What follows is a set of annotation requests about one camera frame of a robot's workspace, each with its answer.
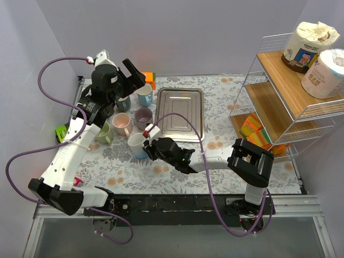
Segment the purple mug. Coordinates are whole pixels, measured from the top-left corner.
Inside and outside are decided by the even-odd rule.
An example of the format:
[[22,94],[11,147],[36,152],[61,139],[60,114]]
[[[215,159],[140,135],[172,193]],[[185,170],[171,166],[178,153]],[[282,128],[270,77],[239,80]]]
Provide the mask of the purple mug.
[[147,107],[141,107],[136,110],[134,114],[135,122],[137,127],[144,131],[147,125],[153,123],[153,113]]

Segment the blue white mug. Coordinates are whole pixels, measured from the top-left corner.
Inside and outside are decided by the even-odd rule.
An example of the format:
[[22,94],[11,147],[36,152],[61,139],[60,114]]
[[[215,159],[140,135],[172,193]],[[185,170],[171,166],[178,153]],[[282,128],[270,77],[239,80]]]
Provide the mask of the blue white mug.
[[142,134],[137,133],[132,135],[127,141],[130,150],[137,159],[145,159],[148,157],[147,153],[143,150],[145,140],[146,138]]

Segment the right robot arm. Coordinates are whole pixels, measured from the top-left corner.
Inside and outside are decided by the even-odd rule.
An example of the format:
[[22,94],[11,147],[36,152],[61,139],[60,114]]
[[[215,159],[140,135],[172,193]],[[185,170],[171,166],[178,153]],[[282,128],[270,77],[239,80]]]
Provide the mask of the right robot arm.
[[244,209],[253,214],[263,207],[274,155],[246,139],[238,138],[232,146],[208,152],[181,148],[171,138],[146,139],[143,150],[151,160],[160,159],[184,174],[230,169],[247,183]]

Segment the green mug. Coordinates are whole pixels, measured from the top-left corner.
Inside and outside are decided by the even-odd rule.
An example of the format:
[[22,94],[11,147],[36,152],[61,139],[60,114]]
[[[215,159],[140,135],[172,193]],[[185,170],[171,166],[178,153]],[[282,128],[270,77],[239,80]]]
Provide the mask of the green mug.
[[108,122],[105,122],[102,129],[96,135],[96,140],[103,145],[111,145],[113,141],[113,131]]

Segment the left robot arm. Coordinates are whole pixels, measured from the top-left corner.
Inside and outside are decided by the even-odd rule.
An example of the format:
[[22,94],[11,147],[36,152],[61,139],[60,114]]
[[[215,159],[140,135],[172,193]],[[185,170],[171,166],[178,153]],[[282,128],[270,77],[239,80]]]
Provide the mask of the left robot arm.
[[131,74],[129,77],[108,62],[95,64],[92,84],[82,91],[72,112],[63,146],[40,178],[33,178],[28,184],[39,200],[67,215],[89,207],[95,207],[103,215],[114,210],[111,191],[76,187],[73,181],[89,145],[114,114],[117,101],[146,84],[144,74],[129,59],[123,60],[123,64]]

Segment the dark grey mug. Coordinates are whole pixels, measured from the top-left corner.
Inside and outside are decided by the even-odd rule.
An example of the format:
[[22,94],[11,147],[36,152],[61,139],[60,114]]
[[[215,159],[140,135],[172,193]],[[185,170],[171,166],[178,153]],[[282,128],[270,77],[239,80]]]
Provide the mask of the dark grey mug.
[[119,98],[116,102],[116,107],[121,112],[127,112],[131,108],[130,96],[127,96],[125,98]]

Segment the light blue faceted mug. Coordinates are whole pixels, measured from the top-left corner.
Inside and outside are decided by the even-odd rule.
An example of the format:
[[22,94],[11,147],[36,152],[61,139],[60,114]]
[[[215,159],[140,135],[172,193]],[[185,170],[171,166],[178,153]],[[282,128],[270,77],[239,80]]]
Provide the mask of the light blue faceted mug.
[[146,83],[143,87],[136,91],[139,102],[142,106],[150,106],[153,102],[153,88]]

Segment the pink mug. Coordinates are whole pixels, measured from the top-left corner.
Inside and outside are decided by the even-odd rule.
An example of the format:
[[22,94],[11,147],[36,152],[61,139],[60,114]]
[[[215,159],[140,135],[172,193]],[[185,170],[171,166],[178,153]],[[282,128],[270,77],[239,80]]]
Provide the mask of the pink mug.
[[133,131],[131,118],[126,113],[118,113],[112,118],[112,125],[119,136],[129,137]]

